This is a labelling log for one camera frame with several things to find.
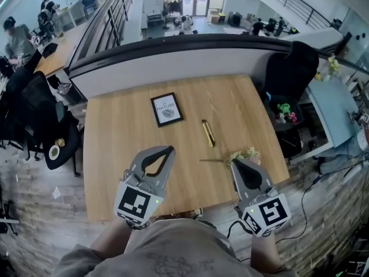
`picture frame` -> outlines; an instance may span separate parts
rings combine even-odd
[[[174,92],[156,96],[150,100],[158,127],[183,120]]]

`person sitting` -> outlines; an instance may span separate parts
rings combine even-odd
[[[7,33],[5,54],[12,65],[24,66],[33,73],[42,57],[41,53],[31,43],[32,36],[25,24],[16,26],[15,19],[10,16],[3,24]]]
[[[253,29],[251,30],[251,32],[253,33],[253,35],[259,36],[259,32],[263,30],[263,28],[264,24],[261,22],[261,18],[258,18],[258,22],[253,25]]]

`railing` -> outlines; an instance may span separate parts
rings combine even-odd
[[[324,29],[330,27],[330,22],[317,12],[309,4],[302,0],[277,0],[284,7],[303,19],[312,29]]]
[[[73,62],[120,46],[128,9],[133,0],[106,0],[94,13],[78,47],[66,63],[65,71]]]

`person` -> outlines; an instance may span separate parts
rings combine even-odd
[[[55,4],[53,3],[53,1],[50,1],[50,0],[42,0],[41,10],[46,9],[51,13],[51,21],[54,24],[56,33],[61,32],[60,20],[57,14],[57,9],[59,8],[60,8],[60,4]]]
[[[132,238],[131,232],[125,220],[114,218],[90,248],[76,245],[64,255],[52,277],[297,276],[283,266],[273,233],[253,236],[248,266],[237,260],[228,239],[210,223],[166,219]]]
[[[258,22],[253,25],[253,29],[251,30],[251,32],[253,33],[253,35],[259,36],[259,32],[263,30],[263,28],[264,24],[261,22],[261,18],[258,18]]]
[[[276,33],[274,34],[275,37],[279,37],[283,31],[283,27],[285,26],[284,20],[282,17],[279,18],[279,23],[278,23],[278,29],[276,31]]]
[[[33,73],[42,57],[41,53],[30,42],[32,39],[25,24],[16,26],[13,17],[8,17],[3,24],[8,38],[5,42],[5,54],[12,65],[24,66]]]
[[[361,130],[346,142],[336,148],[325,150],[316,156],[320,174],[336,171],[347,160],[369,151],[369,125],[364,121],[362,124]]]
[[[182,22],[182,29],[186,31],[186,33],[192,33],[192,26],[194,24],[193,19],[190,16],[182,16],[180,20]]]

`wire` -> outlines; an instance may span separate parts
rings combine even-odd
[[[246,232],[246,233],[249,233],[249,234],[253,234],[253,232],[251,230],[249,230],[248,228],[246,228],[246,226],[243,224],[243,222],[241,222],[240,220],[236,220],[234,221],[228,228],[228,234],[227,234],[227,238],[229,238],[229,236],[231,235],[231,230],[233,228],[233,226],[235,224],[240,224],[240,226],[242,227],[242,229]]]
[[[350,158],[350,159],[357,158],[357,157],[361,156],[361,155],[362,155],[362,154],[364,154],[364,153],[361,153],[360,155],[355,156],[355,157]],[[326,174],[322,174],[322,175],[317,176],[317,177],[316,177],[316,179],[314,179],[314,180],[313,180],[313,182],[311,183],[311,185],[310,185],[310,186],[309,186],[309,187],[304,191],[304,193],[303,193],[303,195],[302,195],[302,197],[301,197],[301,208],[302,208],[302,211],[303,211],[303,213],[304,213],[304,217],[305,217],[305,227],[304,227],[304,230],[300,233],[300,235],[295,236],[295,237],[282,238],[282,239],[278,240],[278,241],[276,242],[276,244],[277,244],[277,243],[279,243],[279,242],[281,242],[281,241],[283,241],[283,240],[297,239],[297,238],[301,237],[301,236],[305,233],[305,231],[306,231],[306,229],[307,229],[307,215],[306,215],[305,208],[304,208],[304,196],[305,196],[305,194],[306,194],[306,193],[311,189],[311,187],[312,187],[312,186],[314,186],[316,183],[318,183],[318,182],[319,182],[323,177],[325,177],[326,175],[330,175],[330,174],[338,173],[338,172],[340,172],[340,171],[342,171],[342,170],[352,168],[352,167],[354,167],[354,166],[356,166],[356,165],[362,164],[362,163],[363,163],[363,162],[365,162],[365,161],[367,161],[367,160],[361,161],[361,162],[356,163],[356,164],[354,164],[354,165],[350,165],[350,166],[348,166],[348,167],[344,167],[343,169],[339,169],[339,170],[336,170],[336,171],[332,171],[331,173],[326,173]],[[364,187],[365,187],[365,185],[366,185],[366,176],[365,176],[364,183],[363,183],[362,203],[361,203],[361,206],[360,206],[360,217],[361,217],[361,214],[362,214],[362,206],[363,206],[363,197],[364,197]],[[233,223],[229,226],[229,228],[228,228],[227,238],[229,238],[229,236],[231,235],[231,230],[232,230],[233,226],[234,226],[234,225],[236,225],[236,224],[240,224],[240,225],[242,226],[242,229],[243,229],[245,232],[247,232],[247,233],[249,233],[249,234],[253,234],[253,232],[252,232],[251,230],[247,229],[247,228],[245,227],[245,225],[244,225],[241,221],[236,220],[235,222],[233,222]],[[251,258],[250,258],[250,257],[248,257],[248,258],[246,258],[246,259],[239,260],[239,261],[243,262],[243,261],[246,261],[246,260],[249,260],[249,259],[251,259]]]
[[[340,171],[342,171],[342,170],[352,168],[352,167],[354,167],[354,166],[356,166],[356,165],[359,165],[359,164],[362,164],[362,163],[363,163],[363,161],[361,161],[361,162],[359,162],[359,163],[356,163],[356,164],[354,164],[354,165],[350,165],[350,166],[348,166],[348,167],[344,167],[343,169],[339,169],[339,170],[336,170],[336,171],[332,171],[331,173],[326,173],[326,174],[323,174],[323,175],[319,175],[319,176],[317,176],[317,178],[313,180],[312,184],[311,184],[311,185],[310,185],[310,186],[305,190],[305,192],[304,192],[304,194],[302,195],[302,198],[301,198],[301,207],[302,207],[302,211],[303,211],[303,213],[304,213],[304,217],[305,217],[305,228],[304,228],[304,230],[302,231],[302,233],[301,233],[300,235],[295,236],[295,237],[282,238],[282,239],[278,240],[278,241],[276,242],[276,244],[277,244],[278,242],[283,241],[283,240],[288,240],[288,239],[297,239],[297,238],[301,237],[301,236],[305,233],[305,231],[306,231],[306,229],[307,229],[307,216],[306,216],[306,212],[305,212],[305,209],[304,209],[304,202],[303,202],[303,200],[304,200],[304,196],[305,196],[305,194],[307,193],[307,191],[309,191],[309,190],[311,189],[311,187],[312,187],[312,186],[314,186],[317,182],[319,182],[319,181],[320,181],[324,176],[326,176],[326,175],[330,175],[330,174],[334,174],[334,173],[339,173],[339,172],[340,172]]]

